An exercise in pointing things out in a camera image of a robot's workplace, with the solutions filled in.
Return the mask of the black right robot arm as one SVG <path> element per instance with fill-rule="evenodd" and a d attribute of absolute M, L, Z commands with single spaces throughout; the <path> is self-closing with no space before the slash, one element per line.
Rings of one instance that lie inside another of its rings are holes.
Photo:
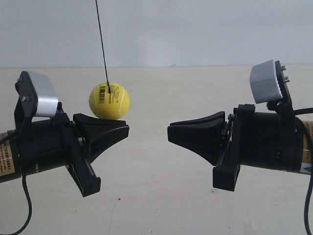
<path fill-rule="evenodd" d="M 298 118 L 311 108 L 294 110 L 285 66 L 269 60 L 252 67 L 249 83 L 256 104 L 233 113 L 171 123 L 168 141 L 203 157 L 213 166 L 213 187 L 234 191 L 242 165 L 311 174 L 313 124 Z"/>

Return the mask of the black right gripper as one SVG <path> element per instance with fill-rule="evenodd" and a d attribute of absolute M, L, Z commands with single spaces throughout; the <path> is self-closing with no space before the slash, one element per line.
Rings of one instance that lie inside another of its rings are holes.
<path fill-rule="evenodd" d="M 275 61 L 283 98 L 265 102 L 269 112 L 256 112 L 254 105 L 234 109 L 232 132 L 224 155 L 225 135 L 220 126 L 225 111 L 192 120 L 170 123 L 168 141 L 186 148 L 208 161 L 213 168 L 213 187 L 234 191 L 240 167 L 299 173 L 302 164 L 303 130 L 296 121 L 291 96 L 284 75 L 285 66 Z"/>

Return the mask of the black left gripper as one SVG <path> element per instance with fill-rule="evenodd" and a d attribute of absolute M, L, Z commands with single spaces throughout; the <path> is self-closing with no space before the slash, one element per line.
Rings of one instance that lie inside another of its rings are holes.
<path fill-rule="evenodd" d="M 15 89 L 19 98 L 14 110 L 14 166 L 20 175 L 65 166 L 83 197 L 98 193 L 101 179 L 90 163 L 128 137 L 126 121 L 82 113 L 71 121 L 60 101 L 54 117 L 36 117 L 36 94 L 27 70 L 21 72 Z"/>

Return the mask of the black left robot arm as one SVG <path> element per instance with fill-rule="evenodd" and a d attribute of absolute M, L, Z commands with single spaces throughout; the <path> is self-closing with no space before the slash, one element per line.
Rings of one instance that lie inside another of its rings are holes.
<path fill-rule="evenodd" d="M 123 120 L 82 113 L 72 118 L 45 75 L 22 71 L 15 89 L 15 129 L 1 133 L 0 180 L 7 182 L 65 166 L 83 197 L 98 193 L 101 179 L 91 163 L 106 149 L 128 137 Z"/>

